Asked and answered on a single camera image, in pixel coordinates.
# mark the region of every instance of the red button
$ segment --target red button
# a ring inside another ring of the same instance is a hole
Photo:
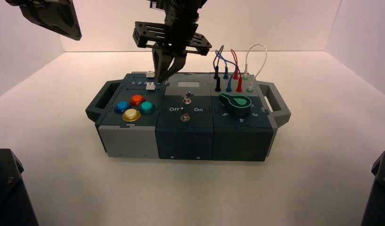
[[[133,105],[133,106],[140,106],[141,105],[141,103],[142,102],[144,102],[145,101],[145,97],[143,97],[142,95],[133,95],[132,97],[131,97],[131,101],[130,101],[130,103],[131,103],[131,105]]]

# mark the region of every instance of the carrying handle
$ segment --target carrying handle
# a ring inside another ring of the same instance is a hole
[[[270,115],[276,121],[277,127],[281,127],[289,121],[291,112],[289,111],[274,83],[257,81],[257,84],[259,85],[263,96],[267,97],[269,104],[273,109],[273,111],[270,112]]]
[[[96,122],[100,115],[106,111],[105,109],[110,99],[119,88],[120,83],[122,83],[122,80],[107,81],[105,83],[105,85],[88,105],[87,109],[85,109],[89,119]]]

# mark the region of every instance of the white table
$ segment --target white table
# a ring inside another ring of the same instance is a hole
[[[189,54],[183,71],[212,57]],[[251,73],[262,59],[250,54]],[[292,117],[265,162],[109,158],[84,110],[106,81],[152,69],[149,52],[64,53],[0,97],[0,148],[23,163],[40,225],[360,224],[385,149],[374,87],[325,52],[270,52],[259,79]]]

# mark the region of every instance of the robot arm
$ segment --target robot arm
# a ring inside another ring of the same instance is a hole
[[[166,13],[164,24],[135,22],[133,38],[140,48],[152,48],[155,78],[163,82],[185,65],[187,53],[206,56],[212,47],[201,34],[195,33],[198,9],[206,0],[151,0],[151,8]],[[187,50],[193,47],[196,51]]]
[[[155,78],[164,82],[185,65],[187,53],[206,56],[212,47],[196,24],[207,0],[150,0],[151,8],[164,10],[164,24],[135,22],[133,38],[140,48],[152,48]],[[74,40],[81,39],[72,0],[6,0],[19,6],[30,22]]]
[[[74,40],[81,39],[79,22],[72,0],[6,0],[19,6],[31,23]]]

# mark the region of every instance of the metal toggle switch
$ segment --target metal toggle switch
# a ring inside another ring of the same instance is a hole
[[[188,91],[188,93],[185,95],[185,97],[182,100],[183,104],[189,105],[192,102],[190,97],[191,97],[191,91]]]

